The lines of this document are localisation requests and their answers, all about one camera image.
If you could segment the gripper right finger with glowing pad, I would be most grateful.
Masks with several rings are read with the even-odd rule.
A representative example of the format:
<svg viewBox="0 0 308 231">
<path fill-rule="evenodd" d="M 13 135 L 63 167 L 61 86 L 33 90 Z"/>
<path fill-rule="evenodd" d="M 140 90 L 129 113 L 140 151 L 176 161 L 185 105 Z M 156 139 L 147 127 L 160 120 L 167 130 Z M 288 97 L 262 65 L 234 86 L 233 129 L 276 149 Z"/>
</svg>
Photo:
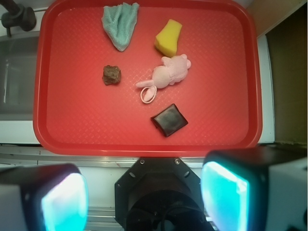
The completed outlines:
<svg viewBox="0 0 308 231">
<path fill-rule="evenodd" d="M 220 231 L 305 231 L 305 148 L 214 150 L 201 171 L 204 208 Z"/>
</svg>

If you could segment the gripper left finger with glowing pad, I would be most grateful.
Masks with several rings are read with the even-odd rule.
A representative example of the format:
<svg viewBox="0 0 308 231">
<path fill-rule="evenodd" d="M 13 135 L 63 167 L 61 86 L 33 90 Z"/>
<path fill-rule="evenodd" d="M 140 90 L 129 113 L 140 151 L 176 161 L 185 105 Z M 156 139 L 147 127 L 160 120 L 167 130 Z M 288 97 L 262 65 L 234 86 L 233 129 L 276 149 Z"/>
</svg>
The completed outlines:
<svg viewBox="0 0 308 231">
<path fill-rule="evenodd" d="M 2 231 L 83 231 L 87 181 L 73 164 L 0 169 Z"/>
</svg>

